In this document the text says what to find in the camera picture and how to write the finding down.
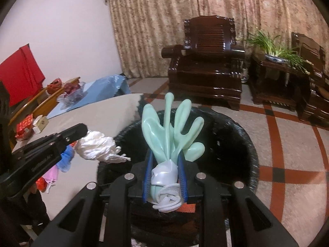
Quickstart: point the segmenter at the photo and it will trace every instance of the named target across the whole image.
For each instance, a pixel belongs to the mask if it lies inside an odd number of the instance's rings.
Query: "white table top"
[[[113,97],[51,118],[40,134],[34,134],[29,140],[18,142],[14,150],[79,123],[86,124],[89,130],[115,137],[138,116],[137,106],[141,95]],[[96,181],[97,167],[98,161],[87,161],[78,154],[75,155],[71,169],[67,173],[59,173],[58,181],[50,189],[49,194],[42,193],[50,219],[53,219],[88,182]]]

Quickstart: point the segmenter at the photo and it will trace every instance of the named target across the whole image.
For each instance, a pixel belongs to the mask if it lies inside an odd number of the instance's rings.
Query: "red cloth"
[[[36,95],[44,79],[28,44],[0,64],[0,80],[10,95],[9,106]]]

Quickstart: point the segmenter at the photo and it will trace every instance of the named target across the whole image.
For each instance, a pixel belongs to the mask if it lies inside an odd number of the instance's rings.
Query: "potted plant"
[[[262,30],[257,30],[255,34],[249,34],[246,42],[265,51],[265,58],[277,63],[287,63],[293,69],[302,71],[305,74],[310,74],[304,68],[304,62],[306,62],[296,51],[289,49],[283,45],[276,44],[275,40],[280,35],[271,38],[269,33],[265,33]]]

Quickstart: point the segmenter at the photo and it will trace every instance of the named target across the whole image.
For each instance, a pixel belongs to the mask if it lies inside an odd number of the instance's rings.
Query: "white plastic bag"
[[[121,147],[117,147],[112,137],[101,132],[88,131],[87,135],[76,143],[74,150],[85,160],[99,160],[107,163],[131,161],[125,154],[118,155]]]
[[[61,110],[72,106],[74,103],[80,101],[83,98],[83,96],[85,95],[83,92],[83,88],[85,84],[86,84],[85,82],[80,82],[78,83],[78,85],[80,85],[79,89],[75,90],[70,94],[64,93],[58,96],[56,101],[63,103],[63,105],[60,108]]]

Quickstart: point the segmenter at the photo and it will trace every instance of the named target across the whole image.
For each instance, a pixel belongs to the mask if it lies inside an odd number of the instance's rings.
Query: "dark wooden armchair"
[[[292,33],[292,47],[299,55],[307,60],[305,68],[310,72],[309,77],[296,79],[295,96],[297,113],[301,120],[306,121],[311,115],[329,120],[329,85],[324,73],[325,52],[313,39],[304,34]]]
[[[236,45],[234,19],[200,16],[184,21],[185,44],[162,49],[171,58],[169,90],[176,96],[225,99],[240,109],[245,51]]]

